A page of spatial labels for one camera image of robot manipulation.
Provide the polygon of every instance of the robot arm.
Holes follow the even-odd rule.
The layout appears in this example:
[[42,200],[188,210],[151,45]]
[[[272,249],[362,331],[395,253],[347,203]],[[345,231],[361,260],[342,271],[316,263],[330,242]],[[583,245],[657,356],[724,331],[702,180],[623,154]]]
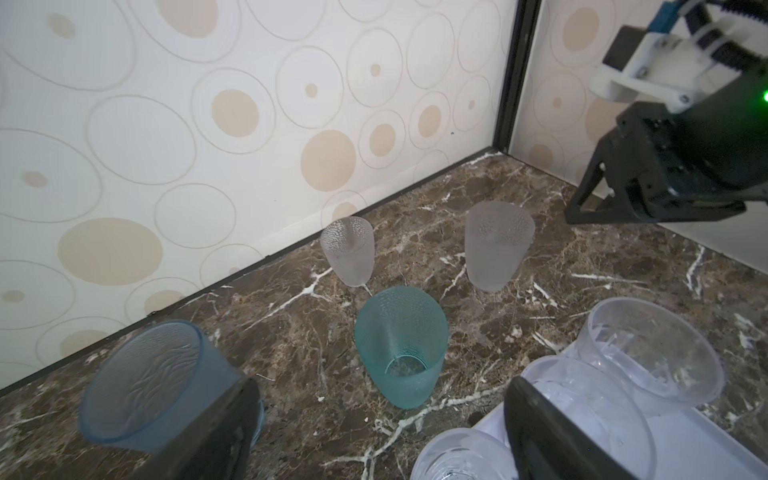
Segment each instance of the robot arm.
[[[752,0],[722,9],[768,23]],[[678,16],[691,37],[671,35]],[[712,95],[697,78],[716,62],[741,76]],[[597,95],[635,102],[598,142],[566,207],[568,223],[714,221],[768,200],[768,60],[740,47],[711,23],[701,0],[667,2],[648,29],[624,26],[590,83]],[[611,194],[584,204],[605,179]]]

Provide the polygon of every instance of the textured cup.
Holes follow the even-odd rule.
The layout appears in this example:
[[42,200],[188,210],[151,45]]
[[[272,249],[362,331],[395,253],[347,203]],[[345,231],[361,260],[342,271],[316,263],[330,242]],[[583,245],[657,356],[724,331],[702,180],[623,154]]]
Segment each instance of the textured cup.
[[536,226],[522,208],[506,202],[481,202],[467,213],[464,249],[472,285],[498,292],[518,269]]
[[394,286],[373,296],[355,322],[355,345],[371,379],[396,407],[414,409],[435,388],[448,321],[429,294]]
[[360,217],[336,220],[320,234],[320,246],[345,285],[363,286],[371,280],[376,246],[368,220]]
[[96,374],[78,410],[93,443],[157,454],[242,377],[195,325],[156,325]]

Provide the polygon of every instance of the cup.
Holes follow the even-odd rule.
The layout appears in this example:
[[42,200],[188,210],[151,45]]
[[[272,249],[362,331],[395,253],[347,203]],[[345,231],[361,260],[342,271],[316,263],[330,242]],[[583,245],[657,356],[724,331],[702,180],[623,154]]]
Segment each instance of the cup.
[[640,480],[656,473],[656,444],[643,413],[609,375],[563,356],[525,368],[528,380],[563,415]]
[[[93,443],[157,454],[242,376],[192,323],[160,323],[101,366],[85,390],[78,428]],[[253,440],[263,424],[261,401],[258,408]]]
[[448,337],[440,305],[410,286],[374,295],[355,323],[355,345],[363,365],[381,393],[400,409],[414,409],[432,394]]
[[612,375],[646,416],[712,402],[725,385],[720,358],[701,333],[635,298],[598,303],[568,355]]
[[345,285],[363,286],[371,280],[376,247],[368,220],[344,217],[332,222],[320,234],[320,246]]
[[467,213],[464,251],[472,285],[498,292],[518,269],[536,229],[531,216],[517,205],[481,202]]
[[437,435],[419,454],[411,480],[509,480],[515,458],[503,443],[475,429]]

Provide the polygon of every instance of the frosted cup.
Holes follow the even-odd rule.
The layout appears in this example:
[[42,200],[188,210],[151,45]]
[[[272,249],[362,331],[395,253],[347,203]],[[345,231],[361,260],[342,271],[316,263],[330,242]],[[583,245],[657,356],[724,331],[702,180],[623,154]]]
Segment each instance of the frosted cup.
[[612,377],[563,356],[541,357],[521,376],[638,480],[654,477],[656,444],[650,427]]
[[472,285],[498,292],[531,246],[535,224],[522,208],[506,202],[481,202],[467,213],[464,250]]
[[371,280],[376,246],[368,220],[344,217],[332,222],[320,234],[320,246],[345,285],[363,286]]
[[[104,362],[83,396],[78,428],[94,443],[157,454],[242,376],[192,323],[160,323]],[[261,400],[257,409],[253,440]]]
[[646,416],[712,402],[725,385],[720,358],[701,333],[635,298],[598,303],[568,355],[612,375]]

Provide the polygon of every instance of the black baseboard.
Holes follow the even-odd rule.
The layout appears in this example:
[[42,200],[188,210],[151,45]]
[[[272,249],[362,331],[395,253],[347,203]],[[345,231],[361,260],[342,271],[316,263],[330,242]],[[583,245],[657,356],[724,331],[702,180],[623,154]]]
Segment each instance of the black baseboard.
[[[401,197],[402,195],[405,195],[408,192],[410,192],[412,190],[415,190],[416,188],[421,187],[423,184],[426,184],[427,182],[429,182],[431,180],[434,180],[437,177],[440,177],[441,175],[445,175],[449,171],[454,170],[455,168],[460,167],[460,166],[462,166],[463,164],[465,164],[465,163],[467,163],[469,161],[473,161],[473,160],[475,160],[475,159],[477,159],[479,157],[482,157],[485,154],[494,153],[496,151],[497,151],[497,149],[495,149],[493,147],[484,148],[484,149],[480,150],[479,152],[477,152],[475,154],[472,154],[469,157],[464,158],[463,160],[458,161],[455,164],[450,165],[449,167],[444,168],[444,169],[440,170],[439,172],[437,172],[435,174],[430,175],[429,177],[425,178],[424,180],[420,180],[420,181],[416,182],[415,184],[413,184],[413,185],[411,185],[409,187],[406,187],[406,188],[404,188],[404,189],[402,189],[402,190],[400,190],[398,192],[395,192],[394,194],[388,196],[387,198],[385,198],[383,200],[380,200],[380,201],[370,205],[369,207],[366,207],[366,208],[362,209],[361,211],[357,212],[355,215],[358,216],[358,217],[362,216],[362,215],[365,215],[368,212],[370,212],[371,210],[375,210],[376,208],[381,207],[383,204],[387,204],[387,203],[391,202],[392,200],[395,200],[395,199]],[[155,321],[156,319],[161,318],[161,317],[167,315],[168,313],[173,312],[175,309],[185,305],[186,303],[189,303],[191,300],[195,300],[199,296],[203,296],[206,293],[212,292],[212,291],[216,290],[217,288],[221,287],[222,285],[228,284],[232,280],[238,279],[238,278],[240,278],[240,277],[242,277],[242,276],[244,276],[244,275],[246,275],[248,273],[251,273],[254,270],[256,270],[256,269],[258,269],[258,268],[260,268],[260,267],[262,267],[262,266],[264,266],[264,265],[266,265],[268,263],[271,263],[271,262],[273,262],[273,261],[275,261],[275,260],[277,260],[277,259],[279,259],[281,257],[284,257],[285,255],[287,255],[288,253],[294,251],[295,249],[297,249],[299,247],[303,247],[304,245],[307,245],[308,243],[316,240],[317,238],[319,238],[319,236],[320,236],[320,232],[318,231],[318,232],[316,232],[316,233],[314,233],[314,234],[312,234],[312,235],[310,235],[310,236],[308,236],[306,238],[303,238],[302,240],[299,240],[298,242],[294,243],[293,245],[290,245],[290,246],[288,246],[286,248],[283,248],[279,252],[276,252],[276,253],[273,253],[272,255],[264,257],[262,260],[259,260],[258,262],[254,263],[253,265],[250,265],[250,266],[247,266],[247,267],[243,268],[242,270],[238,271],[237,273],[235,273],[233,275],[228,276],[227,278],[225,278],[223,280],[219,280],[218,282],[214,283],[213,285],[209,285],[209,286],[203,288],[202,290],[198,290],[197,292],[193,293],[192,295],[189,295],[186,298],[183,298],[183,299],[179,300],[178,302],[174,303],[173,305],[169,305],[169,306],[163,308],[162,310],[159,310],[157,312],[153,312],[153,313],[149,314],[148,316],[144,317],[143,319],[138,320],[135,323],[132,323],[131,325],[125,327],[124,329],[122,329],[122,330],[120,330],[120,331],[118,331],[116,333],[113,333],[112,335],[110,335],[108,337],[105,337],[105,338],[99,340],[96,343],[92,343],[90,346],[87,346],[84,349],[79,350],[78,352],[73,353],[73,354],[71,354],[70,356],[68,356],[68,357],[66,357],[64,359],[59,360],[56,363],[52,363],[49,366],[43,367],[42,369],[40,369],[37,372],[31,374],[30,376],[26,376],[25,378],[23,378],[21,380],[18,380],[17,382],[14,382],[14,383],[12,383],[9,386],[6,386],[4,389],[0,389],[0,397],[8,395],[10,392],[13,392],[14,390],[20,389],[21,387],[26,386],[29,383],[32,383],[35,380],[40,379],[40,378],[48,375],[51,372],[54,372],[56,369],[60,369],[61,367],[65,366],[65,365],[68,365],[69,363],[74,362],[75,360],[78,360],[78,359],[81,359],[81,358],[83,358],[85,356],[91,355],[93,352],[96,352],[99,349],[104,348],[108,343],[111,343],[112,341],[121,338],[122,336],[126,335],[127,333],[133,332],[136,329],[140,329],[141,327],[147,325],[148,323],[151,323],[151,322]]]

